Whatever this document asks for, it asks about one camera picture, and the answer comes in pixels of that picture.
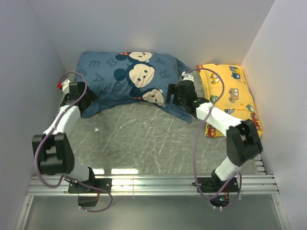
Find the blue cartoon mouse pillowcase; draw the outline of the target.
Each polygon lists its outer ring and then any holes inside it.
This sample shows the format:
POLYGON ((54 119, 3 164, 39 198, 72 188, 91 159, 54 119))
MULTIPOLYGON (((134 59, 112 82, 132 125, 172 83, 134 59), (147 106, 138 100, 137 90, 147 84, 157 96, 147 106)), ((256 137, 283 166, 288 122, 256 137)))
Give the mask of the blue cartoon mouse pillowcase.
POLYGON ((75 81, 85 81, 97 99, 84 111, 89 118, 117 105, 148 102, 187 123, 181 106, 166 103, 169 84, 190 68, 174 56, 151 52, 90 52, 80 55, 75 81))

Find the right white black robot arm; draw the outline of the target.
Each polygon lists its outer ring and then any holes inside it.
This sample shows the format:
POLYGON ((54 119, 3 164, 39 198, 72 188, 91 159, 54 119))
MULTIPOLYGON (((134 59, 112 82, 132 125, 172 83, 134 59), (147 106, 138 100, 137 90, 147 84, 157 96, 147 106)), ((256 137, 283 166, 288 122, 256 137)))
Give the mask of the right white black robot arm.
POLYGON ((228 180, 239 172, 241 166, 263 150, 256 126, 251 119, 241 120, 215 107, 209 100, 198 97, 194 83, 182 80, 169 84, 166 102, 181 105, 193 117, 205 121, 226 137, 226 158, 211 173, 209 181, 201 183, 221 192, 228 186, 228 180))

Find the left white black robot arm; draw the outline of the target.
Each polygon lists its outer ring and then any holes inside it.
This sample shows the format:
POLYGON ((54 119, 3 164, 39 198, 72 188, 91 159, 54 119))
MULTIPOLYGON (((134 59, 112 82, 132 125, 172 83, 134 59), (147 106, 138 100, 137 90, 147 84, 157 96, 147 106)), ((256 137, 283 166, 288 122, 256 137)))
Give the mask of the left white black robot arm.
POLYGON ((63 83, 61 89, 65 96, 55 120, 43 134, 32 138, 35 171, 46 186, 58 187, 60 182, 48 184, 43 175, 60 175, 61 180, 67 178, 80 183, 80 188, 90 193, 97 185, 93 169, 75 160, 68 134, 97 96, 85 82, 63 83))

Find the yellow car print pillow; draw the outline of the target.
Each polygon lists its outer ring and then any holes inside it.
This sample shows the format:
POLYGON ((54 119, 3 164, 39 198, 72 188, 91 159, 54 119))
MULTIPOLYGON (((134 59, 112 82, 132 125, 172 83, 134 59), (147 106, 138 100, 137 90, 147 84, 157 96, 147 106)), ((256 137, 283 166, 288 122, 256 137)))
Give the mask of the yellow car print pillow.
POLYGON ((263 128, 256 112, 252 94, 240 65, 198 65, 205 98, 231 116, 251 119, 261 137, 263 128))

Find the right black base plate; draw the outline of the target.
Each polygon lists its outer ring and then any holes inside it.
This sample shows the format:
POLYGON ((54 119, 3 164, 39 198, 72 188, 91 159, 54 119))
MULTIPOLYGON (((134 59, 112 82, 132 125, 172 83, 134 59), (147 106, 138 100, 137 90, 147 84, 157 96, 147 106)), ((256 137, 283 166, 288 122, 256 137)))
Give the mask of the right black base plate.
MULTIPOLYGON (((225 184, 225 181, 222 182, 219 178, 213 177, 198 177, 199 187, 203 193, 217 193, 219 189, 225 184)), ((237 179, 233 177, 222 192, 238 192, 239 184, 237 179)))

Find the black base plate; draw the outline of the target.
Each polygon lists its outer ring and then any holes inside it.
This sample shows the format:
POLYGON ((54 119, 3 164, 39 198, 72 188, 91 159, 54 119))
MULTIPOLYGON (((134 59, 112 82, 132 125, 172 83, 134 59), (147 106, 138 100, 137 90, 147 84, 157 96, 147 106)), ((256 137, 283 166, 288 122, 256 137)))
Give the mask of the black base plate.
POLYGON ((93 183, 70 181, 69 194, 94 194, 94 193, 110 193, 112 187, 111 178, 94 179, 93 183))
MULTIPOLYGON (((203 193, 217 193, 219 189, 225 184, 225 181, 222 182, 219 178, 213 177, 198 177, 199 187, 203 193)), ((233 177, 222 192, 238 192, 239 184, 237 179, 233 177)))

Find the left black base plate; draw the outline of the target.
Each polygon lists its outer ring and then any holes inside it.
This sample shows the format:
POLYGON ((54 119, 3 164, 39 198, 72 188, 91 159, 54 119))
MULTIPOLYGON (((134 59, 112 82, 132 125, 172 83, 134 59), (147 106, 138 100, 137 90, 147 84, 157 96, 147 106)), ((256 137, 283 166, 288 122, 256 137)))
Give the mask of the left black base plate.
POLYGON ((70 181, 69 194, 94 194, 94 193, 110 193, 112 187, 111 178, 94 179, 93 183, 70 181))

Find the aluminium mounting rail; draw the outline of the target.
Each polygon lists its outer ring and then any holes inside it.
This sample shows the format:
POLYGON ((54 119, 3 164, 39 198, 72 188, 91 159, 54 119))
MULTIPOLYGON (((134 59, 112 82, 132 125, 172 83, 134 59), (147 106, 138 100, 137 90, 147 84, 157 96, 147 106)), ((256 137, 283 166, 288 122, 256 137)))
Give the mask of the aluminium mounting rail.
MULTIPOLYGON (((192 175, 98 175, 97 178, 112 179, 113 196, 193 196, 199 193, 192 185, 192 175)), ((274 176, 255 174, 242 176, 242 195, 278 194, 274 176)), ((27 196, 68 196, 69 183, 64 181, 57 188, 44 186, 37 177, 32 177, 27 196)))

